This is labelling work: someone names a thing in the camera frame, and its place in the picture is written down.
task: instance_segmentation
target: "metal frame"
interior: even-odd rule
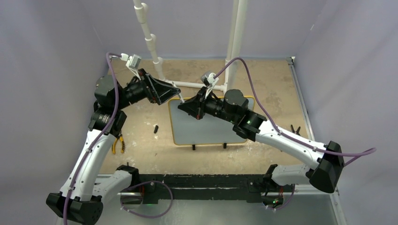
[[[308,117],[308,111],[307,111],[307,108],[306,108],[306,104],[304,103],[304,98],[303,98],[303,95],[301,94],[301,89],[300,89],[299,81],[297,79],[296,70],[294,69],[293,58],[292,57],[288,57],[288,58],[286,58],[286,61],[287,61],[288,65],[289,65],[291,76],[293,77],[294,84],[296,86],[297,96],[298,96],[298,99],[300,101],[302,113],[303,113],[303,116],[304,116],[304,121],[306,123],[306,130],[307,130],[307,134],[308,134],[308,139],[310,139],[312,141],[315,141],[314,133],[313,133],[312,127],[311,127],[311,122],[310,122],[310,119]],[[335,213],[337,224],[338,225],[347,225],[347,220],[346,220],[345,215],[343,213],[343,209],[341,208],[340,198],[339,198],[340,194],[339,194],[338,189],[336,188],[335,193],[329,194],[329,195],[330,195],[330,201],[331,201],[332,206],[333,206],[333,211]]]

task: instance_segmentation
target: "tan floor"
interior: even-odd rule
[[[218,72],[223,60],[166,60],[164,75],[169,80],[200,82],[206,71]],[[125,86],[133,74],[121,61],[113,62],[117,79]],[[275,122],[290,130],[290,124],[301,126],[300,134],[307,137],[301,106],[296,94],[288,64],[284,60],[248,60],[255,90],[260,102]],[[155,78],[153,64],[144,60],[140,64]],[[235,89],[252,96],[245,68],[239,63]],[[198,89],[181,87],[183,97],[192,97]],[[264,114],[256,104],[255,112]],[[114,173],[115,169],[129,162],[140,173],[193,173],[193,174],[249,174],[265,173],[271,164],[294,165],[300,163],[293,157],[264,144],[247,141],[223,149],[219,145],[176,146],[173,143],[168,104],[150,104],[142,100],[126,109],[127,120],[122,129],[126,151],[120,153],[120,146],[113,155],[109,151],[100,173]],[[157,134],[154,125],[159,126]]]

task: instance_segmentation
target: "wire cutter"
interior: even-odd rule
[[[116,137],[115,142],[113,142],[113,145],[112,145],[112,153],[113,153],[113,154],[116,154],[116,144],[117,144],[117,141],[119,141],[119,140],[120,140],[120,142],[122,143],[122,150],[121,150],[120,152],[121,152],[121,153],[124,153],[124,150],[126,149],[126,144],[124,143],[122,133],[120,133],[120,134]]]

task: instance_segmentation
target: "white arm casing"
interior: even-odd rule
[[[95,185],[92,195],[102,196],[101,202],[105,205],[112,200],[117,193],[128,188],[131,184],[131,174],[127,171],[116,170],[115,173],[99,185]]]
[[[62,196],[66,197],[72,176],[75,174],[77,166],[83,158],[83,155],[86,153],[86,150],[94,141],[94,139],[98,136],[101,131],[93,129],[92,131],[87,132],[87,138],[85,145],[83,147],[82,152],[80,153],[79,159],[77,160],[75,167],[73,168],[72,173],[68,177],[65,184],[61,187],[60,191],[62,192]],[[115,141],[115,137],[111,134],[102,135],[97,143],[95,144],[92,152],[89,153],[86,158],[78,176],[76,179],[75,188],[72,191],[71,199],[75,197],[80,197],[80,201],[89,201],[92,196],[94,182],[97,178],[97,175],[100,171],[102,163],[107,155],[109,149],[112,147],[113,142]]]
[[[294,137],[295,139],[298,139],[302,142],[309,143],[312,146],[317,147],[318,149],[321,150],[326,150],[324,147],[324,143],[321,142],[314,142],[310,141],[306,138],[303,138],[299,135],[296,135],[290,131],[287,131],[283,128],[278,127],[283,133],[286,135],[289,135],[291,137]],[[273,128],[271,122],[264,121],[260,127],[259,127],[260,132],[256,134],[256,142],[264,143],[267,145],[270,145],[272,147],[275,147],[295,158],[303,162],[305,165],[307,165],[311,169],[316,169],[318,166],[318,158],[323,157],[322,152],[314,151],[313,149],[303,146],[299,143],[296,143],[282,135],[279,135],[278,132],[275,131]]]

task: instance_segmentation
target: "white pvc pipe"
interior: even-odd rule
[[[243,31],[245,28],[245,21],[246,21],[247,3],[248,0],[239,0],[231,59],[238,57],[240,54]],[[226,87],[227,90],[230,90],[234,84],[236,71],[237,71],[237,66],[236,62],[234,62],[230,65],[230,69],[228,71],[228,81]]]
[[[162,69],[162,58],[160,58],[156,52],[156,36],[151,34],[148,24],[146,23],[146,12],[148,6],[145,3],[141,3],[141,0],[134,0],[134,9],[136,11],[137,19],[141,24],[142,31],[144,32],[146,46],[151,53],[153,65],[156,72],[158,73],[159,79],[165,80]]]
[[[234,0],[234,5],[232,7],[230,40],[228,42],[226,63],[228,63],[231,60],[231,56],[232,56],[232,46],[234,45],[234,35],[235,35],[235,26],[236,26],[236,19],[237,19],[238,4],[239,4],[239,0]]]
[[[232,19],[231,19],[231,29],[230,29],[230,40],[228,42],[228,49],[227,49],[227,58],[225,59],[225,65],[227,65],[232,57],[232,47],[234,45],[234,35],[235,35],[235,27],[236,27],[236,20],[237,20],[237,10],[238,10],[239,0],[234,0],[234,4],[232,7]],[[228,87],[228,78],[230,75],[230,68],[228,67],[224,72],[224,86],[225,92],[227,91]]]
[[[166,82],[171,83],[171,84],[175,84],[178,87],[188,87],[188,88],[202,88],[205,85],[202,83],[191,83],[191,82],[182,82],[182,81],[169,81],[166,80]],[[216,85],[213,88],[214,90],[221,90],[224,91],[225,90],[225,86],[224,85]]]

